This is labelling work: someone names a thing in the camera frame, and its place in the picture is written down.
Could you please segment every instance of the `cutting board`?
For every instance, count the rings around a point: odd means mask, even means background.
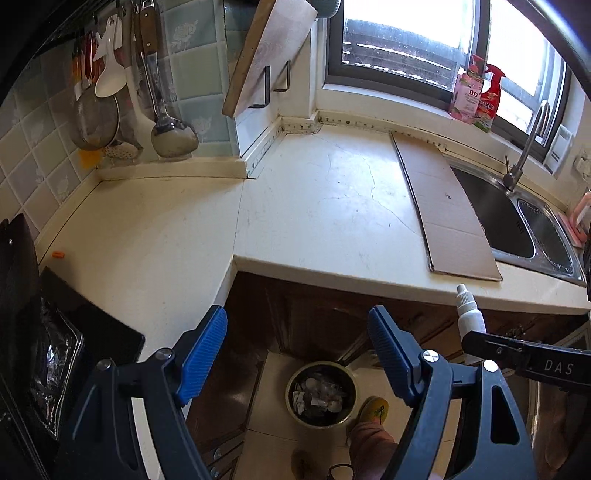
[[[230,80],[222,113],[236,118],[265,97],[266,66],[271,67],[271,89],[288,60],[294,60],[316,19],[306,0],[261,0]]]

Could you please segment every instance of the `white countertop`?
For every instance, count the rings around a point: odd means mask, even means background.
[[[346,291],[454,304],[581,313],[583,287],[498,262],[502,282],[432,273],[420,223],[387,134],[325,125],[288,135],[242,194],[239,270]]]
[[[238,270],[346,291],[453,304],[465,283],[482,308],[583,313],[586,289],[499,263],[502,282],[431,273],[387,134],[325,125],[288,135],[257,180],[105,181],[41,262],[146,336],[140,360],[172,346]],[[52,251],[66,256],[55,260]],[[155,458],[137,418],[148,474]]]

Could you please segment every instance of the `trash bin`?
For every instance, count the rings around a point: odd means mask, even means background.
[[[300,368],[285,388],[285,404],[298,423],[329,429],[346,421],[357,402],[352,373],[334,362],[314,362]]]

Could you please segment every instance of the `screw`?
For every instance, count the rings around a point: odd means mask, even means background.
[[[100,362],[98,362],[96,364],[96,367],[102,371],[105,372],[107,371],[109,368],[111,368],[111,366],[113,365],[113,362],[111,361],[111,359],[109,358],[103,358]]]
[[[491,373],[496,372],[499,369],[499,366],[493,360],[484,360],[482,366]]]
[[[161,348],[156,351],[156,358],[158,360],[168,360],[172,355],[173,351],[170,348]]]
[[[423,358],[427,362],[435,363],[437,360],[439,360],[439,353],[437,353],[435,350],[425,350],[423,352]]]

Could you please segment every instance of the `foot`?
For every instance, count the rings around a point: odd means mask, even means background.
[[[371,421],[383,425],[388,416],[388,402],[382,397],[369,397],[359,410],[357,421]]]
[[[294,450],[291,454],[291,471],[295,480],[322,480],[320,468],[308,452]]]

